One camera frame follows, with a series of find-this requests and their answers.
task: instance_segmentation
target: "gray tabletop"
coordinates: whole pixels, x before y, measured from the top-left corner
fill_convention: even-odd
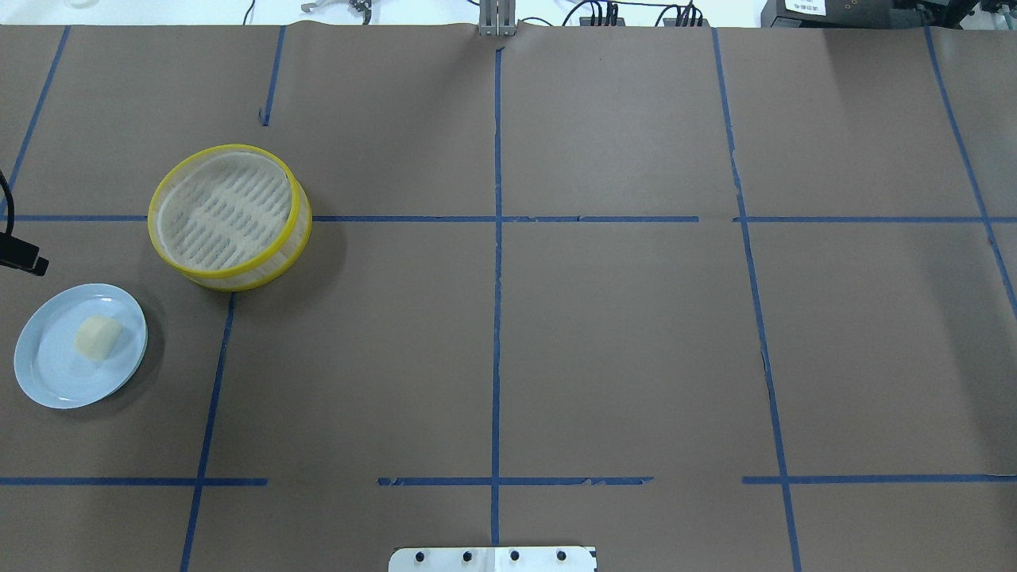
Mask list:
[[[602,570],[1017,562],[1017,36],[0,26],[0,569],[384,570],[584,545]],[[315,215],[239,294],[164,264],[225,142]],[[134,378],[24,396],[22,325],[134,295]]]

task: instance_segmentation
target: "cable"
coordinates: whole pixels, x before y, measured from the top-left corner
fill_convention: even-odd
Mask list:
[[[665,7],[663,10],[660,11],[660,15],[657,16],[657,21],[654,22],[654,24],[653,24],[654,27],[657,27],[658,25],[660,25],[660,22],[663,21],[663,19],[664,19],[664,14],[666,14],[667,10],[670,10],[671,8],[674,8],[675,10],[678,11],[678,16],[681,15],[681,6],[678,6],[677,4],[671,4],[671,5]]]
[[[600,2],[598,2],[597,0],[583,0],[579,4],[576,4],[575,6],[573,6],[572,10],[569,10],[569,13],[565,15],[565,19],[561,21],[561,25],[567,25],[569,18],[571,18],[572,15],[576,13],[576,10],[578,10],[580,8],[580,6],[582,6],[583,4],[590,4],[590,6],[591,6],[590,7],[590,17],[591,18],[593,18],[593,6],[596,6],[597,7],[597,20],[603,19],[603,17],[604,17],[603,9],[604,8],[603,8],[603,6],[600,5]]]
[[[247,11],[244,12],[244,21],[240,25],[247,25],[247,16],[249,16],[251,10],[254,9],[254,2],[257,2],[257,0],[251,0],[251,5],[247,6]]]
[[[10,236],[10,233],[14,231],[14,195],[10,192],[10,185],[7,184],[7,178],[3,176],[3,171],[0,171],[0,186],[3,187],[3,197],[7,199],[7,230],[4,233]]]
[[[530,17],[527,17],[527,18],[523,18],[523,19],[521,19],[521,20],[519,20],[519,21],[521,21],[521,22],[522,22],[522,21],[528,21],[528,20],[537,20],[537,21],[542,21],[542,22],[546,23],[547,25],[549,25],[549,26],[551,26],[551,27],[554,27],[554,24],[553,24],[553,23],[551,23],[551,22],[549,22],[549,21],[545,20],[544,18],[538,18],[537,16],[530,16]]]

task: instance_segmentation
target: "round container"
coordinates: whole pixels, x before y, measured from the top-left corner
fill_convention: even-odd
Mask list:
[[[214,290],[248,290],[278,278],[310,231],[310,205],[293,173],[246,145],[188,157],[159,183],[148,206],[159,255]]]

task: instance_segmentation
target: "plate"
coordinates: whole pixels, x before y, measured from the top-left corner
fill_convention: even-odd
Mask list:
[[[74,350],[74,335],[91,316],[123,326],[109,356],[96,362]],[[82,284],[50,298],[21,330],[14,376],[33,401],[56,409],[95,403],[120,389],[141,364],[148,343],[141,306],[110,284]]]

